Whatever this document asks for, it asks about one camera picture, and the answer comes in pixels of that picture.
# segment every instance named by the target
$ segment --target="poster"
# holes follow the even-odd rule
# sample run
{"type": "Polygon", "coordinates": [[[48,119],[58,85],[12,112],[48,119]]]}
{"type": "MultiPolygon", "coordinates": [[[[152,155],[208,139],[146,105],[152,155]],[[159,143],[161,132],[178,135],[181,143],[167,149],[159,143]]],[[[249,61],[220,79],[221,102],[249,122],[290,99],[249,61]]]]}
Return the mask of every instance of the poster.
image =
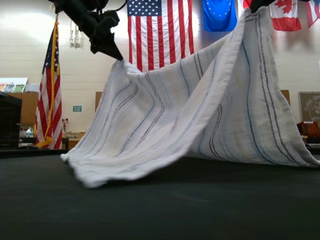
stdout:
{"type": "Polygon", "coordinates": [[[28,78],[27,77],[0,77],[0,91],[4,92],[5,91],[5,86],[6,85],[14,85],[14,89],[11,87],[8,88],[8,93],[23,93],[25,90],[25,86],[27,84],[28,78]]]}
{"type": "Polygon", "coordinates": [[[299,92],[300,114],[303,122],[320,123],[320,92],[299,92]]]}

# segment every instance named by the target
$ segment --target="wooden furniture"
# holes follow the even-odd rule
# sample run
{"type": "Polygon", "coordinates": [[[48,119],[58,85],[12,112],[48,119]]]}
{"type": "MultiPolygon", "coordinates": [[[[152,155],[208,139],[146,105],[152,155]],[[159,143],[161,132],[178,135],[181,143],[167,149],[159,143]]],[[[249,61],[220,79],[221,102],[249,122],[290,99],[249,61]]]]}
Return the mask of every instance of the wooden furniture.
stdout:
{"type": "Polygon", "coordinates": [[[68,132],[62,135],[63,138],[67,136],[76,136],[76,138],[68,138],[69,140],[69,149],[73,149],[85,135],[85,132],[68,132]]]}
{"type": "Polygon", "coordinates": [[[97,111],[97,107],[99,105],[100,98],[102,96],[102,91],[95,92],[95,111],[97,111]]]}
{"type": "Polygon", "coordinates": [[[285,97],[285,99],[288,101],[289,105],[290,105],[290,94],[289,94],[289,90],[281,90],[282,95],[285,97]]]}
{"type": "MultiPolygon", "coordinates": [[[[36,145],[35,137],[20,137],[20,144],[32,144],[36,145]]],[[[62,149],[69,149],[69,138],[62,138],[62,149]]]]}
{"type": "Polygon", "coordinates": [[[36,109],[38,104],[37,92],[8,93],[8,95],[21,99],[21,125],[33,126],[36,123],[36,109]]]}

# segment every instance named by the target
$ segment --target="european union flag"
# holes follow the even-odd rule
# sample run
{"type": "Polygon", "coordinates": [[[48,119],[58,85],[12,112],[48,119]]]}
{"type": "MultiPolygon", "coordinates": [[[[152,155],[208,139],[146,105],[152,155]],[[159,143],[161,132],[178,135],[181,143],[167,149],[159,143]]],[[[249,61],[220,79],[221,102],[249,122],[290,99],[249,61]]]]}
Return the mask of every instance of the european union flag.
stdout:
{"type": "Polygon", "coordinates": [[[237,25],[234,0],[203,0],[204,29],[208,32],[229,32],[237,25]]]}

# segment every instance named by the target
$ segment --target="flag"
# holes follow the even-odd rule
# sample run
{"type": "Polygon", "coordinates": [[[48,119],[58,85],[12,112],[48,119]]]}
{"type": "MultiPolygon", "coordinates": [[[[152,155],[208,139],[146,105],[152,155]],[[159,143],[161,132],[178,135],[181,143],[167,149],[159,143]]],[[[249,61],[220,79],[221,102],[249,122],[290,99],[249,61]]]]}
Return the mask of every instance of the flag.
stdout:
{"type": "Polygon", "coordinates": [[[240,18],[245,9],[250,8],[251,2],[252,0],[238,0],[238,18],[240,18]]]}
{"type": "Polygon", "coordinates": [[[298,31],[301,24],[298,18],[298,0],[277,0],[270,4],[272,24],[275,30],[298,31]]]}
{"type": "Polygon", "coordinates": [[[308,27],[310,28],[318,19],[320,19],[320,0],[310,0],[305,3],[306,16],[308,18],[308,27]]]}
{"type": "Polygon", "coordinates": [[[194,53],[192,0],[129,0],[129,62],[160,69],[194,53]]]}
{"type": "Polygon", "coordinates": [[[35,112],[36,143],[39,148],[62,148],[62,99],[60,88],[58,16],[45,56],[35,112]]]}
{"type": "Polygon", "coordinates": [[[233,0],[203,0],[204,29],[208,32],[229,32],[237,25],[233,0]]]}

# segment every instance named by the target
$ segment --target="red maple leaf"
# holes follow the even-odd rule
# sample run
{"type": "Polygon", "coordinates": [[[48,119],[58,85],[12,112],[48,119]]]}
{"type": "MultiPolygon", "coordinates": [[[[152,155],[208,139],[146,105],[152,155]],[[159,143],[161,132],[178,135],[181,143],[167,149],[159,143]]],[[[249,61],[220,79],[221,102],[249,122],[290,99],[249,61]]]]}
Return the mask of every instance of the red maple leaf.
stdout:
{"type": "Polygon", "coordinates": [[[276,5],[278,8],[284,6],[282,9],[284,14],[288,14],[292,10],[292,0],[278,0],[274,5],[276,5]]]}

